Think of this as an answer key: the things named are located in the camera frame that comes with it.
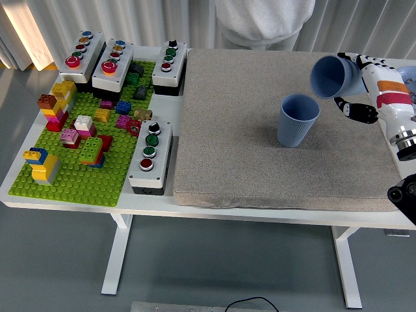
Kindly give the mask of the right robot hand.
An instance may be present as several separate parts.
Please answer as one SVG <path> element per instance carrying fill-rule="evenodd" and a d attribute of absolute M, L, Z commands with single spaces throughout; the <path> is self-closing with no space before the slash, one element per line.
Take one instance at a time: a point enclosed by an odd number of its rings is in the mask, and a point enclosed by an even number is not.
<path fill-rule="evenodd" d="M 362 74 L 363 84 L 378 117 L 386 123 L 386 137 L 391 144 L 415 134 L 411 96 L 401 74 L 381 58 L 357 53 L 338 53 L 353 62 Z"/>

